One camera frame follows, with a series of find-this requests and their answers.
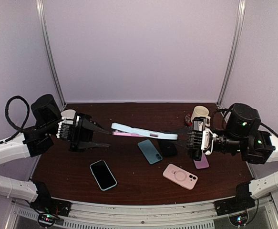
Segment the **black phone case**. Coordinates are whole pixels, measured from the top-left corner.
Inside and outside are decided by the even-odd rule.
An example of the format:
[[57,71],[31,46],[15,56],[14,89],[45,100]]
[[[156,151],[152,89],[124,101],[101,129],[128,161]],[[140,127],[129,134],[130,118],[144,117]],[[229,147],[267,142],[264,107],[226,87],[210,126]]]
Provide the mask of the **black phone case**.
[[158,140],[158,145],[164,157],[172,157],[178,154],[176,146],[166,140]]

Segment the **purple phone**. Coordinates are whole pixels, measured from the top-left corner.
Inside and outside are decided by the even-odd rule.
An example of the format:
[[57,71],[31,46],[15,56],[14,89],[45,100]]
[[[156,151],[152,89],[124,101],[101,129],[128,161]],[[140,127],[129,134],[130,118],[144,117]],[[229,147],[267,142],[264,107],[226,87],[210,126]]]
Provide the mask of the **purple phone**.
[[193,160],[193,163],[194,163],[196,169],[209,168],[209,162],[208,162],[207,157],[206,157],[205,154],[202,154],[202,157],[201,157],[200,161]]

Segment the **pink magenta phone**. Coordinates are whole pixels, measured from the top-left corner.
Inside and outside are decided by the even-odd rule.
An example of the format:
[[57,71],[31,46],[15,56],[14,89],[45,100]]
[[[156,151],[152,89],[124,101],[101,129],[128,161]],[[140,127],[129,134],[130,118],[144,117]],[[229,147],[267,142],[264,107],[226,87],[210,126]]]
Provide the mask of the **pink magenta phone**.
[[138,134],[133,134],[133,133],[127,133],[127,132],[120,132],[120,131],[113,131],[112,135],[116,135],[116,136],[126,136],[126,137],[144,137],[142,135],[138,135]]

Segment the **dark green phone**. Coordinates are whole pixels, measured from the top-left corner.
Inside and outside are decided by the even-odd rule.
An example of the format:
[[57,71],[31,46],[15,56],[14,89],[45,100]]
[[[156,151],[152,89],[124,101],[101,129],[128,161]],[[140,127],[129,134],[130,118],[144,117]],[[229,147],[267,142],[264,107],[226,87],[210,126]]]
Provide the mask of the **dark green phone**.
[[153,165],[163,160],[163,157],[150,140],[141,141],[137,145],[149,164]]

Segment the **pink phone case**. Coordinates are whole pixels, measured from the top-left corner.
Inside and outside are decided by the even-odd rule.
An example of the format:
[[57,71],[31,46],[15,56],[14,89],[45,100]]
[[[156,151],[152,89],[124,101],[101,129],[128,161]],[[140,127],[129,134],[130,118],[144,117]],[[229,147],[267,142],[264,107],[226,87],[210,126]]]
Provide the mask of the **pink phone case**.
[[169,164],[166,167],[163,171],[163,177],[187,190],[192,190],[198,181],[198,176],[187,172],[174,164]]

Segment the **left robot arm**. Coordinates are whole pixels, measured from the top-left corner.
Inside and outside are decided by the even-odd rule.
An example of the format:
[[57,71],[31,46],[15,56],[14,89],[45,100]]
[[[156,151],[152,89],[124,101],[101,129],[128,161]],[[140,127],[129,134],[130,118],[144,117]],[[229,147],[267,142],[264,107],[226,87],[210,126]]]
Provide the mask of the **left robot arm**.
[[[9,116],[9,106],[21,100],[27,107],[25,121],[32,113],[36,123],[26,128],[17,126]],[[52,94],[39,97],[32,105],[21,96],[10,98],[5,106],[5,118],[16,133],[0,141],[0,165],[16,159],[36,157],[53,146],[52,136],[70,143],[70,151],[82,152],[89,148],[108,147],[106,143],[93,141],[94,132],[108,134],[91,116],[74,110],[61,112]],[[36,203],[45,212],[55,207],[46,185],[42,182],[20,181],[0,175],[0,196],[18,198]]]

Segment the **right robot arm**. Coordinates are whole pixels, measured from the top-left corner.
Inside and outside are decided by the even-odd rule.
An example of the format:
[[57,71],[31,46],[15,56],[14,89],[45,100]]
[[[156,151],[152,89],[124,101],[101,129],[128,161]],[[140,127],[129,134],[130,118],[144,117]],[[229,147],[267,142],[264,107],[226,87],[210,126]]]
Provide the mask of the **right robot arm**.
[[190,127],[179,129],[174,144],[187,150],[191,159],[199,161],[202,154],[212,152],[241,154],[249,164],[263,165],[278,161],[278,134],[262,123],[257,109],[242,103],[218,109],[228,119],[221,129],[206,126],[206,118],[199,117]]

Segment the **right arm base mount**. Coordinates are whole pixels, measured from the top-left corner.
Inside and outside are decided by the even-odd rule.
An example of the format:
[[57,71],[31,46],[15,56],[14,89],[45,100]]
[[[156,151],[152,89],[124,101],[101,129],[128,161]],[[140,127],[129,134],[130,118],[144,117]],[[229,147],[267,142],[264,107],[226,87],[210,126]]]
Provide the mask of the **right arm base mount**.
[[217,200],[214,207],[218,216],[229,215],[229,221],[237,227],[244,227],[250,223],[248,209],[256,206],[249,190],[250,181],[241,183],[236,187],[236,195],[231,198]]

